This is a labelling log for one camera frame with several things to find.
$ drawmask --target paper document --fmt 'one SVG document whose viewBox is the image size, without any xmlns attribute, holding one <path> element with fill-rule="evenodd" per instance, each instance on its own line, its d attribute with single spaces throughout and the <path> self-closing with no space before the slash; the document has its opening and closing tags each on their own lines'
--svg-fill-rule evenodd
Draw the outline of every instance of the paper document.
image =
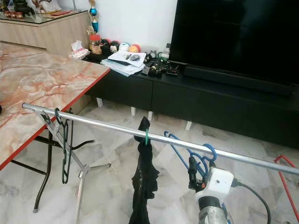
<svg viewBox="0 0 299 224">
<path fill-rule="evenodd" d="M 139 60 L 132 61 L 131 58 L 133 58 L 133 55 L 138 55 L 140 58 Z M 127 62 L 133 66 L 140 67 L 143 64 L 143 61 L 145 59 L 146 54 L 145 53 L 132 53 L 127 51 L 117 51 L 111 56 L 108 57 L 110 60 L 116 60 L 121 62 Z"/>
<path fill-rule="evenodd" d="M 115 61 L 111 61 L 109 59 L 104 59 L 101 61 L 101 64 L 106 65 L 108 67 L 110 67 L 112 70 L 117 71 L 119 73 L 121 73 L 124 76 L 130 76 L 135 74 L 136 72 L 141 71 L 144 68 L 144 64 L 142 64 L 139 67 L 133 66 L 133 65 L 123 65 L 123 64 L 119 64 Z"/>
</svg>

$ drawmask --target television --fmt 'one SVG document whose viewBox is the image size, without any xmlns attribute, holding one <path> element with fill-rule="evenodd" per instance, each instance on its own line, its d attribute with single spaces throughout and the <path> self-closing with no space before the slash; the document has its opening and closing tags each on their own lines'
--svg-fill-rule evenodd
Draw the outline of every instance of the television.
<svg viewBox="0 0 299 224">
<path fill-rule="evenodd" d="M 211 78 L 216 71 L 298 85 L 298 2 L 178 0 L 170 61 L 204 70 Z"/>
</svg>

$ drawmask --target marble floor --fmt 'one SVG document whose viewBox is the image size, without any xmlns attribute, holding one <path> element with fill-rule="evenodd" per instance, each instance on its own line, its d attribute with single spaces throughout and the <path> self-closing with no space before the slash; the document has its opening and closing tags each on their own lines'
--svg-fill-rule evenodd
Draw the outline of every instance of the marble floor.
<svg viewBox="0 0 299 224">
<path fill-rule="evenodd" d="M 98 108 L 91 102 L 80 112 L 81 116 L 113 124 L 138 128 L 147 112 L 137 110 L 131 116 L 128 106 L 104 101 Z M 259 159 L 273 161 L 280 154 L 287 155 L 299 166 L 299 151 L 271 144 L 208 126 L 193 124 L 185 131 L 186 122 L 162 114 L 154 114 L 150 132 L 163 135 L 170 131 L 180 139 L 198 144 L 209 143 L 216 148 Z M 76 151 L 84 164 L 112 163 L 111 168 L 93 171 L 86 179 L 81 224 L 127 224 L 132 213 L 133 187 L 138 142 L 131 135 L 75 122 L 74 145 L 85 140 L 95 142 Z M 160 174 L 155 198 L 148 200 L 151 224 L 196 224 L 198 205 L 194 191 L 188 189 L 188 173 L 172 148 L 161 142 L 152 142 L 153 164 Z M 36 168 L 45 169 L 45 144 L 32 142 L 17 160 Z M 185 159 L 188 154 L 178 148 Z M 52 171 L 42 195 L 38 213 L 32 213 L 34 201 L 43 176 L 8 164 L 0 172 L 0 223 L 1 224 L 72 224 L 78 190 L 79 168 L 71 163 L 67 184 L 61 182 L 62 150 L 53 148 Z M 243 183 L 253 187 L 268 203 L 272 224 L 296 224 L 297 220 L 284 191 L 278 172 L 218 157 L 218 167 L 229 170 Z M 299 177 L 285 175 L 292 197 L 299 208 Z M 225 199 L 228 213 L 234 224 L 265 224 L 263 204 L 247 189 L 231 189 Z"/>
</svg>

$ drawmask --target black cloth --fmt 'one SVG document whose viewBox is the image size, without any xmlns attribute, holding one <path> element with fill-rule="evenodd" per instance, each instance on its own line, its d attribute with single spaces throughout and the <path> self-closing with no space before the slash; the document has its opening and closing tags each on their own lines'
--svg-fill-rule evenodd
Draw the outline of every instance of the black cloth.
<svg viewBox="0 0 299 224">
<path fill-rule="evenodd" d="M 150 122 L 144 117 L 138 130 L 146 131 Z M 135 175 L 132 178 L 134 187 L 133 213 L 129 224 L 150 224 L 147 211 L 147 200 L 155 197 L 153 191 L 158 190 L 157 181 L 159 171 L 152 164 L 153 153 L 150 140 L 145 145 L 145 138 L 134 136 L 140 142 L 138 145 L 139 158 Z"/>
</svg>

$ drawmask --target clothes drying rack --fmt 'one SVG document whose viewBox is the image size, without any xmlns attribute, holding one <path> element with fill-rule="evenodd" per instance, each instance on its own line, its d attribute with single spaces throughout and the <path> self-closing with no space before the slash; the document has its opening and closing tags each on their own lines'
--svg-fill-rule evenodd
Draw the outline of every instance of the clothes drying rack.
<svg viewBox="0 0 299 224">
<path fill-rule="evenodd" d="M 58 122 L 56 122 L 56 124 L 54 124 L 53 120 L 50 119 L 50 117 L 49 117 L 49 115 L 55 116 L 55 111 L 54 110 L 46 108 L 46 107 L 27 104 L 27 103 L 24 103 L 22 105 L 22 107 L 34 111 L 36 113 L 36 115 L 38 115 L 45 122 L 48 130 L 56 138 L 57 142 L 63 147 L 64 138 L 63 138 L 62 134 L 59 131 L 60 124 Z M 164 142 L 164 143 L 171 144 L 171 145 L 176 145 L 176 146 L 179 146 L 179 147 L 193 149 L 195 151 L 199 151 L 199 152 L 202 152 L 202 153 L 211 154 L 211 151 L 210 151 L 209 148 L 207 148 L 205 146 L 202 146 L 202 145 L 194 144 L 194 143 L 191 143 L 191 142 L 177 140 L 177 139 L 173 139 L 173 138 L 168 138 L 168 137 L 165 137 L 165 136 L 162 136 L 162 135 L 157 135 L 157 134 L 152 134 L 152 133 L 147 133 L 146 134 L 146 132 L 136 130 L 136 129 L 133 129 L 133 128 L 127 128 L 127 127 L 123 127 L 123 126 L 119 126 L 119 125 L 114 125 L 114 124 L 110 124 L 110 123 L 107 123 L 107 122 L 102 122 L 102 121 L 99 121 L 99 120 L 85 118 L 85 117 L 81 117 L 81 116 L 78 116 L 78 115 L 74 115 L 74 114 L 70 114 L 70 113 L 66 113 L 66 112 L 62 112 L 62 111 L 58 111 L 56 115 L 58 115 L 59 117 L 64 118 L 64 119 L 79 121 L 79 122 L 83 122 L 83 123 L 94 125 L 94 126 L 100 126 L 100 127 L 103 127 L 103 128 L 113 129 L 113 130 L 116 130 L 116 131 L 124 132 L 124 133 L 127 133 L 127 134 L 139 136 L 139 137 L 144 137 L 145 138 L 146 135 L 147 135 L 149 139 L 154 140 L 154 141 Z M 65 144 L 65 149 L 66 149 L 67 153 L 69 153 L 70 148 L 71 148 L 70 145 L 66 143 Z M 299 169 L 297 169 L 297 168 L 284 166 L 284 165 L 281 165 L 281 164 L 276 164 L 276 163 L 273 163 L 273 162 L 268 162 L 268 161 L 264 161 L 264 160 L 260 160 L 260 159 L 256 159 L 256 158 L 252 158 L 252 157 L 247 157 L 247 156 L 240 155 L 240 154 L 226 152 L 226 151 L 223 151 L 223 150 L 220 150 L 220 149 L 215 149 L 215 151 L 216 151 L 218 156 L 222 156 L 222 157 L 229 158 L 229 159 L 236 160 L 236 161 L 240 161 L 240 162 L 249 163 L 249 164 L 264 167 L 264 168 L 273 169 L 273 170 L 276 170 L 276 171 L 281 171 L 281 172 L 285 172 L 285 173 L 289 173 L 289 174 L 299 175 Z M 99 166 L 95 166 L 95 167 L 90 167 L 89 165 L 83 165 L 83 163 L 79 160 L 79 158 L 76 156 L 76 154 L 74 152 L 71 153 L 71 158 L 75 161 L 75 163 L 79 166 L 79 168 L 81 170 L 80 173 L 79 173 L 79 176 L 78 176 L 79 179 L 80 179 L 80 183 L 79 183 L 76 213 L 75 213 L 75 223 L 78 224 L 80 210 L 81 210 L 83 187 L 84 187 L 86 176 L 89 175 L 89 172 L 92 171 L 92 170 L 99 169 L 99 168 L 102 168 L 102 167 L 109 167 L 111 164 L 99 165 Z"/>
</svg>

